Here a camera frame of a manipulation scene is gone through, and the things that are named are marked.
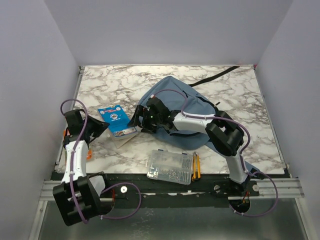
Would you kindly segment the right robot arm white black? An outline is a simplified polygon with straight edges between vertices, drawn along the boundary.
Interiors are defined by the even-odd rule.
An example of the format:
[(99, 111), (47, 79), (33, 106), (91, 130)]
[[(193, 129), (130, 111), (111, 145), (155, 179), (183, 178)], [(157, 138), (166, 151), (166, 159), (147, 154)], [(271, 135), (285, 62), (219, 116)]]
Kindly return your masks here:
[(222, 155), (229, 169), (230, 191), (241, 196), (248, 190), (250, 175), (242, 156), (240, 147), (244, 144), (245, 128), (234, 121), (224, 111), (203, 115), (169, 110), (157, 97), (152, 95), (146, 105), (137, 105), (128, 127), (140, 127), (155, 133), (158, 127), (167, 132), (191, 131), (205, 134), (213, 144), (216, 152)]

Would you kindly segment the blue blister pack card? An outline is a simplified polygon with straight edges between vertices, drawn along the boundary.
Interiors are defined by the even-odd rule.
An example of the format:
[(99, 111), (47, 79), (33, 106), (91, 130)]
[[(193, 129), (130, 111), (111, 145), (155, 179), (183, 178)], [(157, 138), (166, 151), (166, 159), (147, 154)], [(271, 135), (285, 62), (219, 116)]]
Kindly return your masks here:
[(120, 105), (97, 109), (102, 120), (109, 124), (108, 132), (115, 147), (119, 149), (139, 132), (135, 127), (129, 127), (129, 117)]

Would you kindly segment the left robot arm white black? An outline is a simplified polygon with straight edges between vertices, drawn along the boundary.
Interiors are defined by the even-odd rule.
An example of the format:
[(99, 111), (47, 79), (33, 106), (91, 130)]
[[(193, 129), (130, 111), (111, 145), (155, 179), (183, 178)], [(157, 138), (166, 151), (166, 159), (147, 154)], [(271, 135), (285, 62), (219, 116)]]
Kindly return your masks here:
[(82, 116), (84, 109), (64, 114), (67, 128), (63, 138), (65, 149), (65, 172), (61, 183), (53, 188), (53, 197), (67, 226), (105, 215), (112, 203), (103, 203), (111, 191), (107, 176), (100, 171), (87, 174), (86, 164), (89, 144), (109, 126), (89, 115)]

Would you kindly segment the blue student backpack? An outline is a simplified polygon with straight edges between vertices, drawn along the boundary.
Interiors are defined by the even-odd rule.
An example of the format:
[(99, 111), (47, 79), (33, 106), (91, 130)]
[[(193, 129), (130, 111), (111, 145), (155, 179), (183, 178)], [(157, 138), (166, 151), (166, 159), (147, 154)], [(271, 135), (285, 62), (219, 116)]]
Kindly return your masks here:
[[(213, 115), (218, 111), (217, 105), (210, 102), (205, 96), (195, 90), (196, 85), (201, 85), (210, 82), (212, 78), (206, 78), (200, 80), (195, 84), (186, 84), (172, 76), (167, 76), (156, 83), (150, 88), (139, 100), (137, 105), (145, 106), (148, 99), (152, 96), (159, 98), (169, 110), (183, 110), (185, 113), (197, 114), (197, 115)], [(158, 127), (156, 132), (149, 132), (141, 128), (143, 132), (154, 134), (156, 138), (163, 142), (167, 142), (178, 148), (185, 150), (196, 150), (202, 146), (207, 146), (214, 152), (214, 145), (210, 142), (209, 137), (206, 134), (193, 132), (189, 130), (175, 131), (170, 130), (167, 132), (164, 128)], [(249, 137), (249, 131), (244, 127), (244, 136)], [(243, 151), (249, 145), (248, 142), (243, 140), (243, 145), (240, 147)], [(244, 163), (249, 171), (250, 177), (258, 177), (261, 175), (261, 171), (255, 166), (244, 160)]]

